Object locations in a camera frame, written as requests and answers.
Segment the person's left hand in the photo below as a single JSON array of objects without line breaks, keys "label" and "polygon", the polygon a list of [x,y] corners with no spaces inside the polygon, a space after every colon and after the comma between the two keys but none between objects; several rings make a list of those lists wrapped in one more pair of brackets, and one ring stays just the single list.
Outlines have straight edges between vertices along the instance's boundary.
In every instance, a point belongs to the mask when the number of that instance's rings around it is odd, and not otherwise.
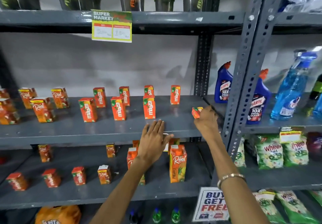
[{"label": "person's left hand", "polygon": [[138,155],[136,157],[136,159],[143,162],[145,169],[148,169],[156,160],[159,159],[165,148],[163,138],[165,122],[162,120],[160,128],[162,137],[153,136],[153,122],[152,124],[147,125],[149,125],[148,132],[143,139],[140,139]]}]

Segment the grey metal shelving unit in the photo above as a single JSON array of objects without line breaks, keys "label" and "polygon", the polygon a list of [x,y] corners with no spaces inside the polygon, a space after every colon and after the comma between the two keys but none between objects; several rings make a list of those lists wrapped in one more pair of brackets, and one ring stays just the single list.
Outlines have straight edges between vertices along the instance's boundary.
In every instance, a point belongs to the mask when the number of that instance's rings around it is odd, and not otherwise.
[{"label": "grey metal shelving unit", "polygon": [[[165,11],[134,11],[132,12],[132,28],[136,35],[199,35],[210,38],[212,32],[220,31],[222,27],[242,29],[243,21],[230,23],[234,15],[228,11],[224,0],[210,0],[208,6],[212,11],[203,13],[188,12],[165,12]],[[71,10],[4,10],[0,11],[0,33],[49,33],[84,35],[91,31],[91,11]],[[200,102],[197,95],[189,95],[188,102],[184,103],[179,115],[175,110],[166,106],[164,95],[157,95],[157,100],[163,107],[159,108],[161,116],[168,122],[168,131],[177,137],[201,136],[193,126],[192,119],[188,118],[189,102]],[[100,113],[97,123],[84,123],[78,102],[71,109],[61,109],[58,113],[58,122],[53,125],[42,126],[36,122],[35,117],[23,118],[22,126],[13,131],[0,130],[0,143],[10,144],[76,144],[94,143],[99,141],[126,141],[130,137],[138,138],[139,127],[143,120],[143,110],[135,113],[133,120],[128,124],[112,123],[109,113]]]}]

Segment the person's right hand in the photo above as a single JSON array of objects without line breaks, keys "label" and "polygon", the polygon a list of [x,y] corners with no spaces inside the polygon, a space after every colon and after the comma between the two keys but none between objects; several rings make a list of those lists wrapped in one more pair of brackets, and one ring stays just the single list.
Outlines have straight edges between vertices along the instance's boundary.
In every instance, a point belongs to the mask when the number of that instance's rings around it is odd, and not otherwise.
[{"label": "person's right hand", "polygon": [[220,136],[218,128],[218,116],[212,105],[204,108],[200,113],[200,118],[203,120],[203,126],[197,126],[197,129],[202,134],[207,143],[215,142]]}]

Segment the purple packet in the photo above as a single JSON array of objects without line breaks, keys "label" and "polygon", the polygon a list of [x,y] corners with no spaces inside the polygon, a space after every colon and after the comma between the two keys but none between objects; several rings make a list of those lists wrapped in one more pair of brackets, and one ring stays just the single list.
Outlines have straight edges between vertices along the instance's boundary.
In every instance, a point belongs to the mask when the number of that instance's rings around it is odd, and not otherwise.
[{"label": "purple packet", "polygon": [[307,133],[307,148],[310,157],[322,158],[322,133]]}]

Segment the long green detergent packet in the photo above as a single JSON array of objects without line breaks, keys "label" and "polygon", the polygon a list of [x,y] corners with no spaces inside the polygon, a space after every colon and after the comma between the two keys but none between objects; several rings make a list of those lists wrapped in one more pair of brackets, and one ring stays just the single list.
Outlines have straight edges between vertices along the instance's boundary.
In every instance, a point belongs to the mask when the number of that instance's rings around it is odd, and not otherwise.
[{"label": "long green detergent packet", "polygon": [[319,224],[292,190],[277,191],[276,197],[284,207],[291,224]]},{"label": "long green detergent packet", "polygon": [[308,192],[322,207],[322,190],[309,190]]},{"label": "long green detergent packet", "polygon": [[271,224],[287,224],[276,206],[273,204],[273,200],[276,196],[276,193],[273,190],[261,189],[254,192],[253,195]]}]

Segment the small red mango drink carton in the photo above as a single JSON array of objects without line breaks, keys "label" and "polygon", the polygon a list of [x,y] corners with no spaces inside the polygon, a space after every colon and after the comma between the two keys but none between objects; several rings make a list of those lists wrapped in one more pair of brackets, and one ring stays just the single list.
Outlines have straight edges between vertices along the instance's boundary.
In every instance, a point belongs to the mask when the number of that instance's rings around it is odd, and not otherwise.
[{"label": "small red mango drink carton", "polygon": [[61,184],[61,177],[55,168],[45,170],[42,177],[48,188],[57,188]]},{"label": "small red mango drink carton", "polygon": [[12,186],[15,191],[27,190],[29,183],[21,172],[14,172],[6,177],[6,181]]},{"label": "small red mango drink carton", "polygon": [[73,180],[76,186],[81,186],[86,184],[86,172],[83,166],[77,166],[72,169],[71,172]]}]

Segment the person's left forearm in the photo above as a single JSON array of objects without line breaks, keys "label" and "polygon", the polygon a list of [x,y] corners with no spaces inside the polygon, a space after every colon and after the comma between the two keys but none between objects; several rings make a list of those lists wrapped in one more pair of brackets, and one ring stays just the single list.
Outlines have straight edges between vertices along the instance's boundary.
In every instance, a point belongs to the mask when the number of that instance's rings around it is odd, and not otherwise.
[{"label": "person's left forearm", "polygon": [[147,158],[137,156],[89,224],[121,224],[139,181],[151,164]]}]

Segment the orange snack bag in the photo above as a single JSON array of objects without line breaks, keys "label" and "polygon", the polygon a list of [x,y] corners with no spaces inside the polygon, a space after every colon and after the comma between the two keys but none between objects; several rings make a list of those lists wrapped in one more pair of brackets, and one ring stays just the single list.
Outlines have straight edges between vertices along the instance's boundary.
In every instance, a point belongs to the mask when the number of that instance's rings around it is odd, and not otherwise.
[{"label": "orange snack bag", "polygon": [[82,213],[77,205],[42,207],[35,216],[35,224],[79,224]]}]

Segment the small yellow price tag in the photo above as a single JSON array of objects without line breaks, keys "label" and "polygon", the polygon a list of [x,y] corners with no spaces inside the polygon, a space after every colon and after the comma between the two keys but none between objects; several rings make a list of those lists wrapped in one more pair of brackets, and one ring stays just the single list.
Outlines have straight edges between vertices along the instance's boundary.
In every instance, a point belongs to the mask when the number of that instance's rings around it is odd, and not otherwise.
[{"label": "small yellow price tag", "polygon": [[301,142],[304,126],[283,126],[280,127],[280,143]]}]

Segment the white offer sign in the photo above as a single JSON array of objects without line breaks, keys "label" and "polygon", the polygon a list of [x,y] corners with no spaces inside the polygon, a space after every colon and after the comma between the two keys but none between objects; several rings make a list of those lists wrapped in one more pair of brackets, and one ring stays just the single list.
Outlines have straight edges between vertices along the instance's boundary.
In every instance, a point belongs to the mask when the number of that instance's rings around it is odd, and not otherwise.
[{"label": "white offer sign", "polygon": [[217,187],[201,187],[192,222],[215,223],[229,220],[223,192]]}]

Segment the group of yellow-topped fruit cartons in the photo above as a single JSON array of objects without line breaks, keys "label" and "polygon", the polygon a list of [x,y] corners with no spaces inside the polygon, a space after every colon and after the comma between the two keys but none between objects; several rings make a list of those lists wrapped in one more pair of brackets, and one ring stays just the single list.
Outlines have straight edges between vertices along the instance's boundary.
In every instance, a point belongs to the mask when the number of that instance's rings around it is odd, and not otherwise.
[{"label": "group of yellow-topped fruit cartons", "polygon": [[[18,90],[25,109],[32,109],[39,123],[50,123],[55,120],[54,106],[50,97],[37,97],[35,88]],[[51,89],[54,105],[57,109],[69,108],[68,95],[65,88]],[[6,89],[0,88],[0,124],[18,124],[20,116],[13,99]]]}]

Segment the person's right forearm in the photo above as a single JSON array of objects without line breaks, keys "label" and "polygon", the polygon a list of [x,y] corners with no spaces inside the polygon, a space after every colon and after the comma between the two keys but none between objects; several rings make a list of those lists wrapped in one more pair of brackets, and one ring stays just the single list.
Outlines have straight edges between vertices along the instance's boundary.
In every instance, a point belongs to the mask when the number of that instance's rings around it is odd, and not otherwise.
[{"label": "person's right forearm", "polygon": [[207,143],[232,224],[270,224],[245,179],[226,151],[221,136]]}]

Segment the green soda bottle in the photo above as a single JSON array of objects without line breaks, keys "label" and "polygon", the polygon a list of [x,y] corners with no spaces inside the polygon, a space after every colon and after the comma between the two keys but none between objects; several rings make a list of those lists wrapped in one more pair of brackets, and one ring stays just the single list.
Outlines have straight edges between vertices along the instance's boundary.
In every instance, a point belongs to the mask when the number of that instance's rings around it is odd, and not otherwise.
[{"label": "green soda bottle", "polygon": [[160,224],[162,220],[161,210],[159,208],[155,208],[152,214],[152,221],[154,224]]},{"label": "green soda bottle", "polygon": [[171,221],[173,224],[180,224],[181,221],[181,215],[180,215],[180,211],[179,211],[179,207],[175,206],[172,210],[171,213]]}]

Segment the grey perforated metal rack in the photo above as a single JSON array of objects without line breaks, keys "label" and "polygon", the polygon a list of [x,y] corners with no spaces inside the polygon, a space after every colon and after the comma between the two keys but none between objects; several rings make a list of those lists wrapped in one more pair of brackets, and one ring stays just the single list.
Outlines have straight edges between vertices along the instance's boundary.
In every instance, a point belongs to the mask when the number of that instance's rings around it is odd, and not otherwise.
[{"label": "grey perforated metal rack", "polygon": [[[250,0],[244,18],[241,44],[237,55],[231,96],[228,101],[223,141],[232,160],[235,159],[241,136],[245,134],[276,134],[282,128],[301,129],[303,132],[322,132],[322,120],[295,113],[288,120],[273,120],[271,99],[259,125],[246,125],[252,96],[262,68],[271,35],[277,26],[322,26],[317,14],[278,13],[282,0]],[[248,183],[253,190],[322,189],[322,153],[313,155],[307,166],[260,171],[247,168]]]}]

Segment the blue toilet cleaner bottle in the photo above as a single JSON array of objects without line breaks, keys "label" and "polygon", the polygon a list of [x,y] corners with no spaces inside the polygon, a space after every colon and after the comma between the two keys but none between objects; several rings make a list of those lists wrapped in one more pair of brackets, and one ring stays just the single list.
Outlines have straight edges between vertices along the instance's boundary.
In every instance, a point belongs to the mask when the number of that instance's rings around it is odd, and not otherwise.
[{"label": "blue toilet cleaner bottle", "polygon": [[231,61],[224,63],[218,70],[214,100],[216,103],[227,103],[231,90],[233,75],[229,72]]},{"label": "blue toilet cleaner bottle", "polygon": [[272,92],[263,83],[268,75],[268,72],[269,69],[260,71],[246,124],[259,124],[261,122],[263,112],[272,95]]}]

